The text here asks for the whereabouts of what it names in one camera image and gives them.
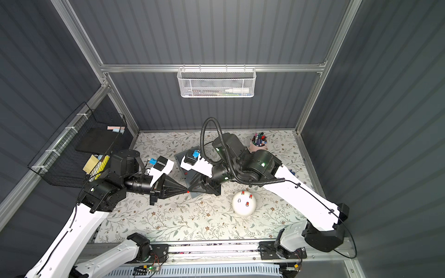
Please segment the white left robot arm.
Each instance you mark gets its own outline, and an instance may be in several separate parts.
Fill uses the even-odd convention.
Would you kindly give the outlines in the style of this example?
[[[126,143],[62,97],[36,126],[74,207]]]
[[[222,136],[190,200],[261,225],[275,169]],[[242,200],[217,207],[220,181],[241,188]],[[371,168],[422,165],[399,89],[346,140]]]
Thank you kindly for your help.
[[[42,258],[26,273],[27,278],[99,278],[126,262],[146,262],[153,254],[150,240],[133,233],[118,247],[92,263],[76,260],[100,224],[127,193],[148,195],[149,204],[187,193],[188,189],[169,177],[174,163],[160,156],[146,169],[136,150],[111,155],[99,178],[84,185],[71,216]]]

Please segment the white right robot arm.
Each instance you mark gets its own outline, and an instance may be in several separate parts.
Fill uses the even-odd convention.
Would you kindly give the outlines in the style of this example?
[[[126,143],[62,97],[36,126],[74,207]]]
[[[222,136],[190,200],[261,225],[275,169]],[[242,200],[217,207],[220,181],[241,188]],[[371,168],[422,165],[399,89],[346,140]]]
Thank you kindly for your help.
[[[306,246],[325,253],[336,251],[349,232],[344,224],[347,205],[336,205],[314,192],[269,151],[249,151],[236,135],[224,133],[216,118],[204,121],[198,149],[188,150],[180,166],[196,172],[191,192],[219,195],[222,183],[233,181],[263,187],[297,209],[307,222],[279,231],[273,249],[281,259]]]

